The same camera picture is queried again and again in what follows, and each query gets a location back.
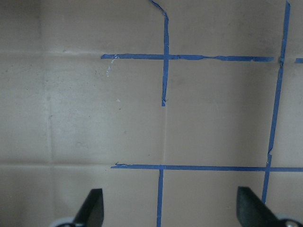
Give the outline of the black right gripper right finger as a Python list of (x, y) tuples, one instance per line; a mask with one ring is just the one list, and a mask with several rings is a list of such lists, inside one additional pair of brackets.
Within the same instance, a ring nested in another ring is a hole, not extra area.
[(242, 227), (301, 227), (291, 218), (278, 218), (249, 188), (237, 189), (236, 216)]

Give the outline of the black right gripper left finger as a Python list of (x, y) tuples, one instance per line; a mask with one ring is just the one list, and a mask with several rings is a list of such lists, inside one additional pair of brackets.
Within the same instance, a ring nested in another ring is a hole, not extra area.
[(101, 227), (104, 221), (102, 189), (91, 189), (72, 221), (72, 227)]

